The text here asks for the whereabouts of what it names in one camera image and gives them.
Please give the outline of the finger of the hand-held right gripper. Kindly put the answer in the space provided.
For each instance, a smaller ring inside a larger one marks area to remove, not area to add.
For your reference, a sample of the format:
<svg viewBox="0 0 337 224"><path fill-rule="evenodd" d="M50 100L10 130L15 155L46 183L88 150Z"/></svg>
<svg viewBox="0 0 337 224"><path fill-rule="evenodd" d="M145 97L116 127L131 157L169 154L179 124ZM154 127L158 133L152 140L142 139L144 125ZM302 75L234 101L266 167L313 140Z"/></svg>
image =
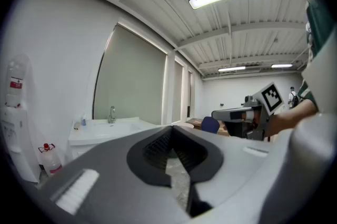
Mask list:
<svg viewBox="0 0 337 224"><path fill-rule="evenodd" d="M215 110L212 112L212 118L223 122L242 122L242 114L247 112L247 107Z"/></svg>

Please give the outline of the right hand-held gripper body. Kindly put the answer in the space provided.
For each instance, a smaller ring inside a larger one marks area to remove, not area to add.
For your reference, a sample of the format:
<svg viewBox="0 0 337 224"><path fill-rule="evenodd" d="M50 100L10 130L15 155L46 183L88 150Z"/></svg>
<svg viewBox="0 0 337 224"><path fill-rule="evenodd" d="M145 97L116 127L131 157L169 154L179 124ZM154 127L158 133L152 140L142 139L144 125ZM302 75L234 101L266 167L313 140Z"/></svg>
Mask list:
<svg viewBox="0 0 337 224"><path fill-rule="evenodd" d="M248 111L261 111L259 126L254 130L248 130L245 122L223 122L229 135L237 138L264 140L265 132L270 116L283 105L283 99L274 83L270 83L253 95L247 95L241 107L247 107Z"/></svg>

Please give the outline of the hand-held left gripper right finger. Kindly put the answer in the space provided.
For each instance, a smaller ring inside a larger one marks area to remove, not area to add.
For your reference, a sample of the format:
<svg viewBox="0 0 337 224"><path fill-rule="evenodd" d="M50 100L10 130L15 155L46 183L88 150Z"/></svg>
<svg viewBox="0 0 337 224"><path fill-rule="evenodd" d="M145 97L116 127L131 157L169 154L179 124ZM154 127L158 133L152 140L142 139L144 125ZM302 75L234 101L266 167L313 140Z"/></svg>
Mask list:
<svg viewBox="0 0 337 224"><path fill-rule="evenodd" d="M171 208L172 218L260 217L271 184L258 173L271 143L173 126L171 147L189 176L187 205Z"/></svg>

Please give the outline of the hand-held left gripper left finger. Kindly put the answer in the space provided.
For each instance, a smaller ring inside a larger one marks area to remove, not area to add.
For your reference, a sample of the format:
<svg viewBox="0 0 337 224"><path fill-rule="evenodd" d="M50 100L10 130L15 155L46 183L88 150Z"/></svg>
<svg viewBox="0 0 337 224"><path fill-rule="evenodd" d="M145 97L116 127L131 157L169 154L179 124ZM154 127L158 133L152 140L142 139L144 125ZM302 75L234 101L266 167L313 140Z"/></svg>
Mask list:
<svg viewBox="0 0 337 224"><path fill-rule="evenodd" d="M94 146L52 176L42 197L62 223L188 222L166 173L171 131L150 129Z"/></svg>

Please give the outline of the person's right forearm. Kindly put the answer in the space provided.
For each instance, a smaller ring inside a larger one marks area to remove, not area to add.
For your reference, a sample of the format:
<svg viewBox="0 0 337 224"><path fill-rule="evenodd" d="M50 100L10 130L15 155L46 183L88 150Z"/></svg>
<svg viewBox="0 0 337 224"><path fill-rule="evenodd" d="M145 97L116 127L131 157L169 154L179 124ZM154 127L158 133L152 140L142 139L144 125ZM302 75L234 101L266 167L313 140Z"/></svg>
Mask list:
<svg viewBox="0 0 337 224"><path fill-rule="evenodd" d="M301 120L318 112L311 100L304 100L293 109L270 116L265 136L271 137L280 131L294 128Z"/></svg>

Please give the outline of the person's right hand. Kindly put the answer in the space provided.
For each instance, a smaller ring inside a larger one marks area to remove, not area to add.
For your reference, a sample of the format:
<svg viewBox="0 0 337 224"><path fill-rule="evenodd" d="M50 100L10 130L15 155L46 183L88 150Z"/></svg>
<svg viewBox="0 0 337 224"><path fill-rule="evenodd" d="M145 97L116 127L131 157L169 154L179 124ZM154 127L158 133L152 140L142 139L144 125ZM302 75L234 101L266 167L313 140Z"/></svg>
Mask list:
<svg viewBox="0 0 337 224"><path fill-rule="evenodd" d="M251 110L242 113L242 121L245 122L248 130L256 129L260 124L261 111Z"/></svg>

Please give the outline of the cardboard box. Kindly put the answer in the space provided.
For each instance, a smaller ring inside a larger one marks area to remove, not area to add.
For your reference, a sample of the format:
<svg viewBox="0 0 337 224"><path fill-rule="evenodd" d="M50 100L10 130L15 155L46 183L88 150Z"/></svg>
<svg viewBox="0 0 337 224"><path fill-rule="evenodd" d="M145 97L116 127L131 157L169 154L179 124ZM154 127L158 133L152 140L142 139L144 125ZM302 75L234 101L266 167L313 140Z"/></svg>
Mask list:
<svg viewBox="0 0 337 224"><path fill-rule="evenodd" d="M194 126L195 129L201 130L201 123L202 123L203 119L197 119L197 118L188 118L188 120L186 121L186 123L191 124ZM224 125L223 122L219 121L219 129L217 131L218 135L222 135L222 136L226 136L229 137L229 133Z"/></svg>

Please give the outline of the narrow grey window blind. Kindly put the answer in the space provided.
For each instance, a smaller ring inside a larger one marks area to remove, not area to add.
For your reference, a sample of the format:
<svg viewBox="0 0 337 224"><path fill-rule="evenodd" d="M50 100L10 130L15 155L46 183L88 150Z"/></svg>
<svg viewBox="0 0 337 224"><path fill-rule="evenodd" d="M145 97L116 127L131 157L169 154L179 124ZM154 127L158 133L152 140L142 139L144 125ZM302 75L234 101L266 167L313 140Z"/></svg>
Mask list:
<svg viewBox="0 0 337 224"><path fill-rule="evenodd" d="M174 71L172 122L178 122L181 120L183 66L177 61L174 64Z"/></svg>
<svg viewBox="0 0 337 224"><path fill-rule="evenodd" d="M193 73L188 72L188 94L187 94L187 118L191 117L193 110Z"/></svg>

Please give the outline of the white vanity washbasin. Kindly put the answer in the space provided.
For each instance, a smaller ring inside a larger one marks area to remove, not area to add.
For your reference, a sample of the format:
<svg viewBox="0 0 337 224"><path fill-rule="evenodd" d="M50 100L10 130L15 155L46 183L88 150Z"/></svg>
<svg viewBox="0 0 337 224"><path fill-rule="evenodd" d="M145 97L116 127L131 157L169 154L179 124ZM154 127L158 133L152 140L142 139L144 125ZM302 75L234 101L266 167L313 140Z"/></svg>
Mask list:
<svg viewBox="0 0 337 224"><path fill-rule="evenodd" d="M112 124L107 119L87 120L86 125L81 125L78 130L74 130L73 124L68 137L67 162L75 160L98 144L153 128L157 128L157 125L138 117L116 119Z"/></svg>

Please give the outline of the chrome faucet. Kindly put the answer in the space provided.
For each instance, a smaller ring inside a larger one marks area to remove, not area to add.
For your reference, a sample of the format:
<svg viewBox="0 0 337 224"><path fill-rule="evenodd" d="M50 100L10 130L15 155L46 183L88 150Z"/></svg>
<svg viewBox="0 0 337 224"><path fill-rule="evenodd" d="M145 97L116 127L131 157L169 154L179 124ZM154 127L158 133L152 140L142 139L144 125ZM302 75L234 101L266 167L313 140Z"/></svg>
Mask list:
<svg viewBox="0 0 337 224"><path fill-rule="evenodd" d="M109 116L108 116L108 123L112 124L112 123L115 122L115 120L116 120L116 118L115 118L115 107L112 105L110 107L110 113L109 113Z"/></svg>

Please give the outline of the green striped sweatshirt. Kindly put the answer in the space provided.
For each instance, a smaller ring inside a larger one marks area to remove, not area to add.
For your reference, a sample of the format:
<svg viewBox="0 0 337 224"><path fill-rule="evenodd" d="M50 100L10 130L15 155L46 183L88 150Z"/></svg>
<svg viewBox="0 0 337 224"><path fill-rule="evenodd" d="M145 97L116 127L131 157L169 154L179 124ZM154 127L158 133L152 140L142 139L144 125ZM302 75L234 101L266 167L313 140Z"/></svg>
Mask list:
<svg viewBox="0 0 337 224"><path fill-rule="evenodd" d="M323 0L307 0L306 14L308 22L305 30L309 48L307 65L310 65L325 45L335 22Z"/></svg>

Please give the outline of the large grey window blind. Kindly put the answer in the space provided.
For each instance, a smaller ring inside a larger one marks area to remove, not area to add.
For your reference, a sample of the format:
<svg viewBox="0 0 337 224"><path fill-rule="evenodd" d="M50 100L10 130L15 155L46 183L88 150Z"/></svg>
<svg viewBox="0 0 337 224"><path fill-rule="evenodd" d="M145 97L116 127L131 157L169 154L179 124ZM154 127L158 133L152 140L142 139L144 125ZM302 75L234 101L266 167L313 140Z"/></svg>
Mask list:
<svg viewBox="0 0 337 224"><path fill-rule="evenodd" d="M138 117L160 124L166 54L117 25L104 52L95 88L94 119Z"/></svg>

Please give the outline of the clear jug red cap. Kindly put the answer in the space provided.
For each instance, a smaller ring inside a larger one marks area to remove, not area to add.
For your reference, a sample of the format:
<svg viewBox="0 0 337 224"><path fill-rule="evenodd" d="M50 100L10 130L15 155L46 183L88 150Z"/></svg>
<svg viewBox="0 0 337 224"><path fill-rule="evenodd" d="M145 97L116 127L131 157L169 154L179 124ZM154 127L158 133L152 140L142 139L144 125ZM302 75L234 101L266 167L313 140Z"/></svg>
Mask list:
<svg viewBox="0 0 337 224"><path fill-rule="evenodd" d="M54 144L44 143L42 147L38 147L38 150L41 154L42 165L49 177L63 167Z"/></svg>

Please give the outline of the white water dispenser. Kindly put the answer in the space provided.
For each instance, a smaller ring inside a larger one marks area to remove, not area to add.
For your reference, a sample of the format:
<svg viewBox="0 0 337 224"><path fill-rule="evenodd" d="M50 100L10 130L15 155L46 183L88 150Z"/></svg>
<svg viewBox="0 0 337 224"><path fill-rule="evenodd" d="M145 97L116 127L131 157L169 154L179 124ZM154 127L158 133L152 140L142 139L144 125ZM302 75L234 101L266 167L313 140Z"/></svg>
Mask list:
<svg viewBox="0 0 337 224"><path fill-rule="evenodd" d="M39 183L41 169L29 134L26 110L5 106L0 117L4 140L18 174L25 181Z"/></svg>

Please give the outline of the clear water dispenser bottle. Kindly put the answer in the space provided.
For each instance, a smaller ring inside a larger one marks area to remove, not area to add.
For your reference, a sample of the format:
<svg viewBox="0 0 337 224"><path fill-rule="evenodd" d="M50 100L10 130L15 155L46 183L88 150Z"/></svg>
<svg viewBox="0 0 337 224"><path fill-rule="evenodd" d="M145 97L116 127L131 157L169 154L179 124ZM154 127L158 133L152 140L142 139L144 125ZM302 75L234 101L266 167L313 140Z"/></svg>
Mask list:
<svg viewBox="0 0 337 224"><path fill-rule="evenodd" d="M5 105L18 108L21 106L26 65L17 58L12 59L7 67Z"/></svg>

